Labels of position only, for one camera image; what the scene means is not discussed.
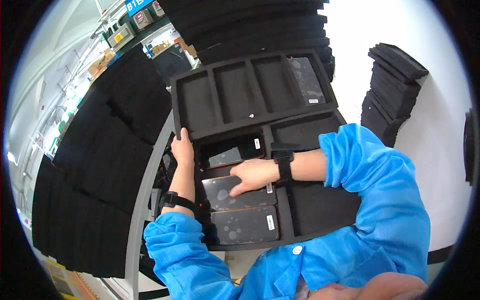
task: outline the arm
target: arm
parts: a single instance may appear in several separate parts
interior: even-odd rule
[[[178,167],[170,191],[194,202],[193,147],[185,128],[181,141],[174,138],[172,153]],[[231,282],[227,265],[201,243],[203,236],[191,210],[164,207],[144,231],[148,255],[155,260],[154,273],[167,285],[172,299],[237,299],[241,289]]]
[[[296,153],[291,162],[295,180],[323,180],[325,186],[342,186],[358,192],[362,203],[356,216],[357,240],[324,238],[333,244],[371,249],[382,247],[398,272],[426,279],[430,220],[415,182],[411,160],[385,147],[368,129],[356,124],[339,127],[338,133],[321,134],[320,148]],[[279,179],[278,166],[269,160],[244,162],[231,170],[242,179],[231,194],[259,189]],[[346,257],[343,249],[332,249]]]

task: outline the electrical box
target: electrical box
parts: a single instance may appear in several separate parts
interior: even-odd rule
[[[153,23],[152,16],[146,8],[139,11],[138,14],[133,17],[133,20],[135,24],[137,24],[138,29],[145,28],[147,25]]]
[[[135,32],[133,31],[132,25],[130,25],[129,22],[126,22],[108,38],[108,42],[112,46],[113,51],[117,52],[134,37]]]
[[[157,0],[153,1],[153,9],[155,10],[155,13],[159,17],[163,17],[165,15],[165,12],[163,11],[163,8],[160,7],[160,4],[158,3]]]

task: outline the b1 sign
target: b1 sign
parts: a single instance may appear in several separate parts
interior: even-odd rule
[[[125,1],[125,7],[127,8],[128,15],[132,17],[152,2],[153,0],[127,0]]]

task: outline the blue sleeve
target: blue sleeve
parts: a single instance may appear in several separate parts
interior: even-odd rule
[[[240,288],[230,280],[227,265],[208,252],[202,225],[192,217],[171,212],[160,215],[144,231],[154,273],[172,299],[237,299]]]
[[[373,248],[383,247],[400,273],[426,280],[430,219],[411,160],[357,124],[320,134],[319,143],[327,157],[325,186],[341,185],[362,199],[358,237]]]

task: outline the blue lab coat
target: blue lab coat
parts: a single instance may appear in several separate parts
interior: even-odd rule
[[[355,224],[267,251],[236,287],[227,265],[200,242],[200,223],[163,214],[148,224],[144,237],[154,272],[172,299],[290,300],[300,275],[310,290],[332,282],[358,288],[384,272],[426,281],[430,219],[411,160],[357,124],[318,139],[327,157],[325,186],[342,185],[362,198]],[[300,252],[293,251],[297,246]]]

